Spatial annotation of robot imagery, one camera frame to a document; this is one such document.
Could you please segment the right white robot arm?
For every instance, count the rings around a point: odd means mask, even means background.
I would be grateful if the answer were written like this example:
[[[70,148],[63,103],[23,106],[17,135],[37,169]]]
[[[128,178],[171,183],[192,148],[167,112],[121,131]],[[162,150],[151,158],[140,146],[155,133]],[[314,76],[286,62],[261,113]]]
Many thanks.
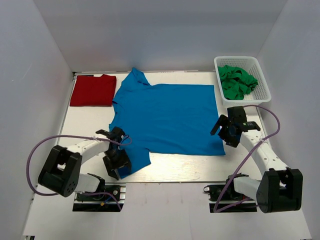
[[[220,213],[246,201],[255,201],[263,213],[298,211],[302,206],[303,174],[299,169],[288,167],[272,150],[267,140],[279,133],[277,124],[274,133],[263,136],[258,124],[248,121],[244,106],[227,108],[227,115],[220,115],[211,130],[226,145],[237,148],[242,145],[247,156],[230,175],[221,190],[214,208]],[[240,169],[252,158],[262,179],[252,179]]]

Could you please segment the blue t shirt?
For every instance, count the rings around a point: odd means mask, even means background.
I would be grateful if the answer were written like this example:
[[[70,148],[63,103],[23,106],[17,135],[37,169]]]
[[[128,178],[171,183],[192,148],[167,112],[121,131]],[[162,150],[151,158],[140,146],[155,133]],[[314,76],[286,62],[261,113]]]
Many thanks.
[[[218,108],[213,85],[155,84],[133,68],[112,100],[109,129],[129,136],[123,147],[131,169],[120,168],[123,179],[151,164],[150,153],[223,156],[223,141],[210,132]]]

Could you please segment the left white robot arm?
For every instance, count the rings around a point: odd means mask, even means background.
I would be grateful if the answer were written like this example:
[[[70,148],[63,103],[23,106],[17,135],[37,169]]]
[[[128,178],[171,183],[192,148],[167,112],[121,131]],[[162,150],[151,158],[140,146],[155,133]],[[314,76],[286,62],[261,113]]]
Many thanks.
[[[106,193],[105,180],[91,173],[82,174],[81,166],[103,153],[102,161],[108,176],[119,180],[119,170],[132,169],[131,160],[124,149],[132,140],[119,127],[111,131],[100,129],[95,133],[92,137],[63,135],[64,138],[82,141],[68,147],[54,146],[40,171],[38,183],[63,197],[85,193],[96,200],[103,198]]]

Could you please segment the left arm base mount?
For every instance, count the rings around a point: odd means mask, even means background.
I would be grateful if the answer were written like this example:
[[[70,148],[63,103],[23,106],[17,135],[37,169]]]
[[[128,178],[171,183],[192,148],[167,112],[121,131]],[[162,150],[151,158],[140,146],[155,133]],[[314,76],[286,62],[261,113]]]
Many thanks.
[[[73,212],[119,213],[126,197],[125,184],[106,184],[103,194],[87,195],[76,193]]]

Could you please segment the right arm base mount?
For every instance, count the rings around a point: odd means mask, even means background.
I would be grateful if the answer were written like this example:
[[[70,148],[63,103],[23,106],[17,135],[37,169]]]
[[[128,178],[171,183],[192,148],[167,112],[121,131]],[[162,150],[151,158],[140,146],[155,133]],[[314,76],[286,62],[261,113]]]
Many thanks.
[[[214,206],[224,186],[224,184],[211,184],[203,188],[203,192],[205,194],[208,194],[209,196],[209,211],[212,214],[214,213]],[[246,196],[241,193],[227,190],[222,196],[221,201],[219,202],[218,209],[244,200],[245,198]],[[257,212],[257,208],[258,207],[256,205],[256,202],[250,199],[248,201],[242,202],[241,204],[237,204],[228,209],[225,209],[221,213],[255,213]]]

